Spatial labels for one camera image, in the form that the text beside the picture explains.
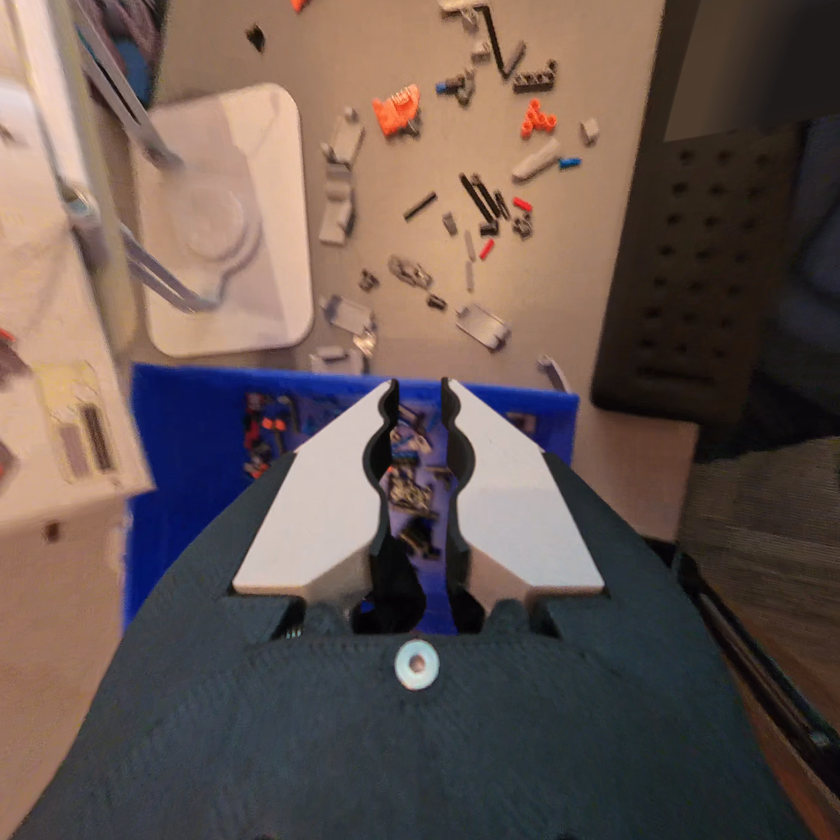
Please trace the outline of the blue plastic parts bin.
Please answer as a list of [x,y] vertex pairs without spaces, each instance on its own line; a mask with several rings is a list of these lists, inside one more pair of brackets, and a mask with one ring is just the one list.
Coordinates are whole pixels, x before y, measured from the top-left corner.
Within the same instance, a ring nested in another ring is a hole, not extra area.
[[[383,382],[380,376],[195,366],[134,368],[132,409],[154,481],[130,503],[123,626],[187,546],[281,455],[298,448]],[[388,494],[426,595],[417,630],[456,633],[446,592],[448,432],[439,381],[400,380]]]

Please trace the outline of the orange three-hole connector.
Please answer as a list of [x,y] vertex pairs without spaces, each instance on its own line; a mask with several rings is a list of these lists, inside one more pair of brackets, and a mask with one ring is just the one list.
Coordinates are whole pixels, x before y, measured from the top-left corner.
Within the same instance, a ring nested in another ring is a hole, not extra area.
[[558,117],[553,112],[544,111],[541,101],[532,98],[524,113],[520,126],[520,137],[529,140],[535,133],[554,134],[558,126]]

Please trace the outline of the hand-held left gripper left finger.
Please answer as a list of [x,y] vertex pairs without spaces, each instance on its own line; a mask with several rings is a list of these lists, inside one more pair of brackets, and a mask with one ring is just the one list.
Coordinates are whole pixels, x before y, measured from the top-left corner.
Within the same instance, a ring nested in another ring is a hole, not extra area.
[[232,586],[351,608],[399,565],[382,478],[400,387],[391,379],[287,458],[287,471]]

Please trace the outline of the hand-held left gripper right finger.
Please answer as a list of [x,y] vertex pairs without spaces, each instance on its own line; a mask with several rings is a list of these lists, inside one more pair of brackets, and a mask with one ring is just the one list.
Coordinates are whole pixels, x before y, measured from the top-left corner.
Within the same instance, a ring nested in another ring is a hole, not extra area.
[[591,596],[606,584],[538,444],[457,380],[441,381],[454,478],[446,586],[458,623],[501,602],[532,611],[546,599]]

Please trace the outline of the open instruction booklet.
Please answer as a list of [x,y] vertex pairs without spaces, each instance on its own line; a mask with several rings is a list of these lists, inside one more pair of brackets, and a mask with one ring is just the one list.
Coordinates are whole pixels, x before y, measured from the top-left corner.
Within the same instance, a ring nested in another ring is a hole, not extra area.
[[2,80],[2,528],[152,489],[33,99]]

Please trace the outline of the light grey bracket piece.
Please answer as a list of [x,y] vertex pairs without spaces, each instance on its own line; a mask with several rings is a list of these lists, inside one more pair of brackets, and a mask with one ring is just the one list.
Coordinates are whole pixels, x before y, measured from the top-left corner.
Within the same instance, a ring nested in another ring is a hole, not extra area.
[[329,163],[325,177],[325,207],[318,240],[323,245],[343,246],[355,219],[352,171],[346,164]]
[[321,143],[325,161],[352,170],[364,140],[365,128],[355,108],[347,107],[336,119],[329,141]]

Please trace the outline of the black pin with blue tip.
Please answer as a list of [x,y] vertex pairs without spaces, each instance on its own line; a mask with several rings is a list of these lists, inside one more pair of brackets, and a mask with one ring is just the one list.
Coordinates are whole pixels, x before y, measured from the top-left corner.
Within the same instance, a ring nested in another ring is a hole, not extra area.
[[435,85],[439,97],[455,98],[461,108],[467,109],[476,92],[476,71],[466,68],[462,73],[441,80]]

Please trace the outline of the orange translucent piece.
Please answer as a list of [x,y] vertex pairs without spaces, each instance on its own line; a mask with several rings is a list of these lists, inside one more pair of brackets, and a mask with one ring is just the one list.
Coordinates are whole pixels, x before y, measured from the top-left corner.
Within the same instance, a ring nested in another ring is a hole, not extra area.
[[421,133],[421,92],[411,83],[385,99],[374,98],[371,107],[382,135],[417,138]]

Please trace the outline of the black office chair frame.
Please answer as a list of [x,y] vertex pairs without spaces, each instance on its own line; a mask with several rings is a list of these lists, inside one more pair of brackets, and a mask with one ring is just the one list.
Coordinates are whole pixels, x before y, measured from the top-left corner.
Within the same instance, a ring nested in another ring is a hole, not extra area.
[[728,662],[815,777],[839,796],[839,736],[674,542],[644,537],[668,566]]

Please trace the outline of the wooden book stand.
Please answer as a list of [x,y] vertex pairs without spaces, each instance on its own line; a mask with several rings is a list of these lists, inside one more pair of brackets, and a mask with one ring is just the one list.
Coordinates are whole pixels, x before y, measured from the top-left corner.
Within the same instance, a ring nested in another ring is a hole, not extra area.
[[[100,203],[84,186],[59,173],[28,80],[20,68],[9,67],[6,62],[12,52],[21,67],[24,60],[7,3],[2,2],[2,80],[21,84],[33,99],[48,162],[70,216],[95,303],[85,260],[87,251],[80,242],[106,233]],[[260,206],[256,175],[249,165],[264,154],[268,154],[269,162],[276,157],[277,163],[291,163],[291,152],[270,148],[276,140],[290,139],[282,122],[291,117],[291,104],[288,95],[276,86],[192,101],[188,108],[198,107],[200,114],[193,133],[198,140],[209,140],[208,151],[197,152],[183,145],[175,149],[173,163],[153,163],[147,153],[141,154],[140,169],[151,175],[152,216],[143,211],[140,238],[121,226],[122,244],[129,247],[129,268],[140,270],[148,279],[160,279],[164,291],[178,301],[167,302],[163,308],[170,309],[176,320],[186,321],[188,327],[214,332],[219,319],[233,317],[236,294],[245,289],[247,270],[259,274],[258,283],[266,287],[272,274],[280,278],[279,268],[268,270],[261,265],[262,256],[282,246],[280,236],[270,232],[275,222],[270,218],[272,208]],[[70,510],[20,521],[2,531],[60,519]]]

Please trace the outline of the dark grey short beam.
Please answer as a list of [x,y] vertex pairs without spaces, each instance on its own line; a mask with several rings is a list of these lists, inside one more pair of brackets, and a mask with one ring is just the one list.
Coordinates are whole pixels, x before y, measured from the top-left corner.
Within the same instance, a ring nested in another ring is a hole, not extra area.
[[406,257],[391,255],[387,261],[387,267],[396,279],[414,288],[427,291],[434,281],[425,268],[415,260]]

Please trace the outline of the black long connector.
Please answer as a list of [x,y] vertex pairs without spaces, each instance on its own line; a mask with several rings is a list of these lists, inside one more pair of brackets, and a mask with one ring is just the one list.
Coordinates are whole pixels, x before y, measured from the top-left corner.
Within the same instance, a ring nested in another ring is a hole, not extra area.
[[467,175],[462,172],[458,174],[458,180],[482,218],[479,225],[480,236],[483,238],[498,236],[501,231],[501,222],[507,222],[511,217],[503,195],[499,191],[490,192],[478,174]]

